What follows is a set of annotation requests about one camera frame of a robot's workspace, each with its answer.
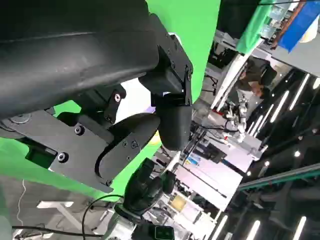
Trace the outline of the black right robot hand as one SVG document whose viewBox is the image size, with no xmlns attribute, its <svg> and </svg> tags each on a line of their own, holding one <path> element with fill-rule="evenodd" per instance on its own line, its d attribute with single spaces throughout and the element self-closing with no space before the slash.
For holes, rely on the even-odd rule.
<svg viewBox="0 0 320 240">
<path fill-rule="evenodd" d="M 155 162 L 146 158 L 131 175 L 124 192 L 123 208 L 137 216 L 152 208 L 164 194 L 171 194 L 176 175 L 171 171 L 161 172 L 152 178 Z"/>
</svg>

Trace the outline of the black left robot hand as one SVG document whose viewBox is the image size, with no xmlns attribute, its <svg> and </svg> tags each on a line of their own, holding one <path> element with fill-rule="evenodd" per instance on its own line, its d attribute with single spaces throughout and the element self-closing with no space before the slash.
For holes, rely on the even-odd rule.
<svg viewBox="0 0 320 240">
<path fill-rule="evenodd" d="M 0 134 L 109 193 L 155 133 L 187 144 L 193 65 L 144 0 L 3 0 Z"/>
</svg>

